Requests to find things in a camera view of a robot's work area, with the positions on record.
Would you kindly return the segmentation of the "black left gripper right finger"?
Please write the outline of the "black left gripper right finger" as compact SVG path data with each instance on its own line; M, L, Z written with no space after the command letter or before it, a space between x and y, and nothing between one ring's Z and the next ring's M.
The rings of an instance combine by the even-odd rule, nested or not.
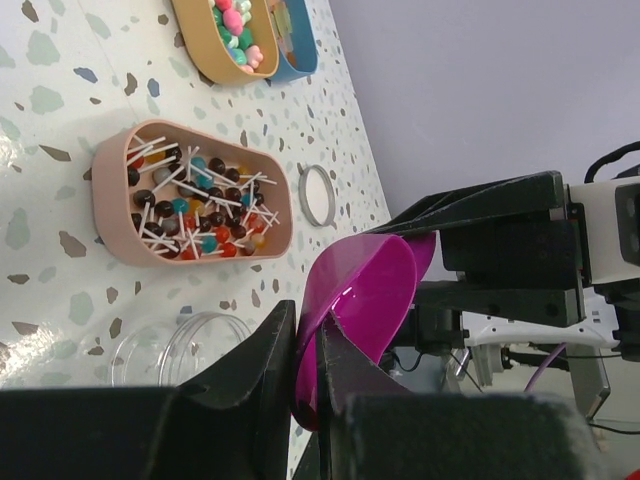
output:
M323 479L602 479L592 430L561 398L415 394L329 317L319 330Z

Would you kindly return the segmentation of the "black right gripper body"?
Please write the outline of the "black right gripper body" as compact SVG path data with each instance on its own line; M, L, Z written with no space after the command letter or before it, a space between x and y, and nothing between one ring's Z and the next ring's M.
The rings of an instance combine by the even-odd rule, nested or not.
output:
M569 290L588 285L578 220L512 215L439 231L444 268L489 288Z

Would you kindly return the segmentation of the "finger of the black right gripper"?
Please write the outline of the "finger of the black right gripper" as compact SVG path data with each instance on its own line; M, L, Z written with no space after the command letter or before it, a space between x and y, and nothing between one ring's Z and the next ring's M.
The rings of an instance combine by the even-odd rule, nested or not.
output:
M544 171L427 195L370 234L419 235L563 205L563 180Z
M456 281L424 281L419 305L539 325L574 325L585 318L580 289L490 288Z

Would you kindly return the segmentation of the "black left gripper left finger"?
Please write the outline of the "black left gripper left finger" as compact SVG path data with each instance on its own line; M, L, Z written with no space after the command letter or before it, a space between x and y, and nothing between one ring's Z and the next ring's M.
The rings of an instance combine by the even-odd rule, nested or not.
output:
M176 387L5 390L5 479L282 479L296 306Z

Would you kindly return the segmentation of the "magenta plastic scoop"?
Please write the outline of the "magenta plastic scoop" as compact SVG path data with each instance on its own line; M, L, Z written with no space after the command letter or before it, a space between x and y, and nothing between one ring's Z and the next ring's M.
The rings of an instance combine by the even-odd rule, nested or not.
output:
M404 239L357 234L327 247L309 272L296 336L291 411L308 431L318 429L315 333L334 316L346 337L379 362L431 265L437 235Z

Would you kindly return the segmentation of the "pink tray of lollipops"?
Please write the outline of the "pink tray of lollipops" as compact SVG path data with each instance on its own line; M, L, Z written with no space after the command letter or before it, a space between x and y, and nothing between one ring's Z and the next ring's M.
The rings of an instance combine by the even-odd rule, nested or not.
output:
M168 121L103 141L92 193L99 236L131 266L275 259L293 236L289 185L273 157Z

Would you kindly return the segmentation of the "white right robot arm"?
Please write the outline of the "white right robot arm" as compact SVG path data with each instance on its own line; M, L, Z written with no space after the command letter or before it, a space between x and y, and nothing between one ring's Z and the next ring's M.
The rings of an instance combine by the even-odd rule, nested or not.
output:
M481 381L491 351L547 345L587 417L609 394L601 353L639 358L639 178L567 185L555 171L431 194L378 227L436 234L453 281L421 281L397 346L466 350Z

